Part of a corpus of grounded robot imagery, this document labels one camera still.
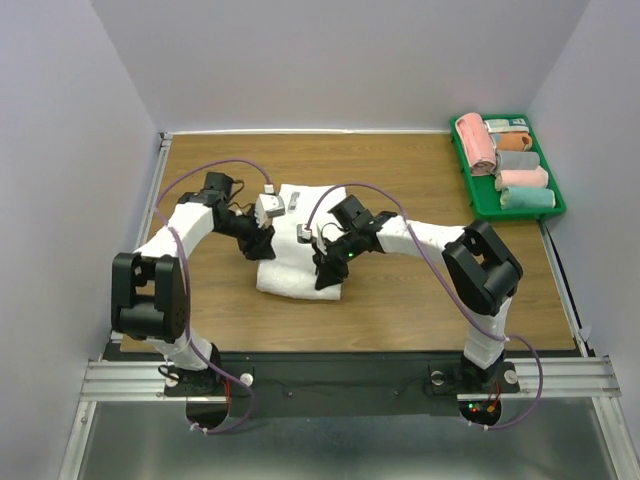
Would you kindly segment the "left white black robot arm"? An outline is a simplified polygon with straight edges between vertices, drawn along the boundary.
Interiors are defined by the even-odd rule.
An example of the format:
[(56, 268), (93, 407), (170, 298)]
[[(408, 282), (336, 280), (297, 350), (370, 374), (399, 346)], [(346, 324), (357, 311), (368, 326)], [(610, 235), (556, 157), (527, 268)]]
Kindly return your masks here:
[(219, 350), (190, 325), (186, 269), (188, 257), (211, 233), (235, 239), (249, 261), (275, 259), (272, 223), (284, 214), (284, 202), (268, 184), (248, 208), (234, 207), (242, 185), (223, 173), (207, 173), (203, 187), (184, 193), (150, 240), (112, 262), (112, 329), (163, 355), (167, 362), (159, 372), (167, 388), (211, 395), (229, 385)]

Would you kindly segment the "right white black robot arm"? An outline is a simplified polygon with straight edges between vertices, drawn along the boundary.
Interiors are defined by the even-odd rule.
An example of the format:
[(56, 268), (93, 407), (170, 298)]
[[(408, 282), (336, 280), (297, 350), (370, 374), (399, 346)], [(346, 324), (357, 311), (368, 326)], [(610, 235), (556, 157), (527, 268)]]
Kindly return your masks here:
[(504, 359), (508, 310), (523, 269), (492, 226), (440, 226), (382, 211), (372, 214), (353, 195), (329, 210), (339, 236), (330, 240), (320, 227), (297, 227), (300, 243), (313, 249), (315, 288), (340, 285), (348, 263), (367, 252), (402, 254), (425, 260), (470, 324), (461, 354), (460, 378), (472, 390), (491, 384)]

